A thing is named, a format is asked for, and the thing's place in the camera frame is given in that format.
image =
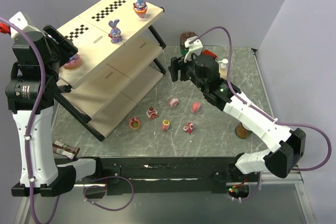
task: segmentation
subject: black and white checkered strip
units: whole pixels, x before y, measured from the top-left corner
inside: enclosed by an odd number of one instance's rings
[[[126,1],[127,0],[114,1],[113,4],[110,4],[109,6],[105,7],[104,10],[101,10],[99,13],[97,13],[95,16],[91,18],[98,22],[101,19],[108,16],[110,13],[113,13],[114,10],[118,9],[118,7],[121,6],[123,3],[125,3]]]
[[[79,35],[83,34],[84,31],[89,30],[85,25],[80,25],[79,28],[76,28],[75,31],[72,31],[70,35],[65,36],[67,39],[73,41],[75,38],[78,38]]]

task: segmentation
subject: stuffed bunny toy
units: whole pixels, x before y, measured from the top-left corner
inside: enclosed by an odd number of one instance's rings
[[[137,10],[144,10],[147,8],[146,1],[145,0],[137,0],[136,3],[134,3],[134,8]]]
[[[117,27],[118,22],[119,22],[118,19],[109,22],[109,26],[112,27],[109,37],[111,38],[111,42],[113,44],[122,41],[121,30]]]

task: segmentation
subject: white shelf board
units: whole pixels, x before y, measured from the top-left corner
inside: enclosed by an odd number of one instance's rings
[[[82,58],[82,65],[77,69],[60,68],[59,77],[72,88],[76,89],[87,80],[93,78],[106,63],[125,48],[123,43],[112,44],[108,34],[91,25],[80,17],[75,17],[57,30],[64,36],[76,32],[82,27],[83,31],[73,39],[73,44],[78,48],[78,55]]]
[[[82,112],[95,118],[130,82],[130,78],[105,65],[93,79],[62,95]]]
[[[134,80],[161,52],[162,47],[140,36],[108,65]]]
[[[163,74],[147,66],[137,78],[135,78],[122,91],[123,94],[139,103],[145,95],[162,79]]]
[[[145,68],[89,125],[107,137],[162,77],[155,69]]]
[[[107,137],[135,106],[136,103],[132,99],[119,93],[96,118],[89,122],[89,125]]]
[[[156,22],[162,15],[163,9],[146,2],[148,10],[145,19],[138,19],[133,10],[133,3],[137,0],[101,0],[89,9],[79,14],[79,17],[95,27],[110,33],[110,20],[119,19],[117,27],[121,30],[123,43],[127,46],[137,36],[142,34],[149,26]],[[110,12],[110,7],[117,7]]]

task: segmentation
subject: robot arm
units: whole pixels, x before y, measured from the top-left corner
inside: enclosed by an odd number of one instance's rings
[[[30,136],[25,136],[25,128],[40,89],[40,66],[28,42],[11,28],[14,39],[13,52],[17,58],[11,73],[11,81],[6,87],[8,107],[16,122],[22,158],[22,173],[19,183],[12,188],[13,196],[28,196],[29,184],[42,196],[53,197],[70,191],[75,181],[99,172],[99,158],[82,158],[75,162],[56,166],[51,138],[51,120],[54,94],[57,91],[59,68],[78,49],[51,25],[44,27],[44,33],[34,27],[21,12],[10,22],[23,30],[38,48],[43,59],[46,84],[42,100],[34,117]],[[29,179],[27,158],[30,160],[34,179]]]
[[[171,59],[169,71],[172,81],[191,80],[203,93],[204,98],[221,111],[233,116],[247,130],[254,132],[266,145],[261,152],[238,154],[235,158],[236,172],[249,174],[252,172],[270,171],[274,175],[285,178],[299,159],[303,156],[306,134],[300,128],[293,131],[287,126],[275,125],[259,112],[250,107],[252,102],[236,86],[235,92],[247,101],[238,99],[230,91],[227,81],[220,78],[218,63],[208,55],[191,53],[192,60],[182,57]]]

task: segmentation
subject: table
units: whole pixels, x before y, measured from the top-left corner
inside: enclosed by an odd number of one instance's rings
[[[227,47],[209,46],[205,49],[215,53],[218,60],[228,57]],[[249,48],[233,50],[232,82],[265,112],[270,113],[266,94],[259,76],[253,52]],[[180,54],[179,47],[168,46],[158,56],[167,69],[170,59]],[[170,98],[178,98],[179,105],[170,108]],[[201,109],[191,113],[193,102],[200,101]],[[149,120],[146,111],[153,106],[159,117]],[[129,128],[128,119],[136,116],[141,128]],[[171,121],[171,128],[161,131],[163,120]],[[183,131],[188,122],[193,122],[192,134]],[[52,131],[53,140],[80,148],[79,156],[235,156],[241,152],[256,152],[266,145],[255,135],[239,139],[234,129],[238,121],[210,105],[201,92],[189,81],[172,82],[169,72],[138,103],[115,130],[99,142],[62,107],[58,111]]]

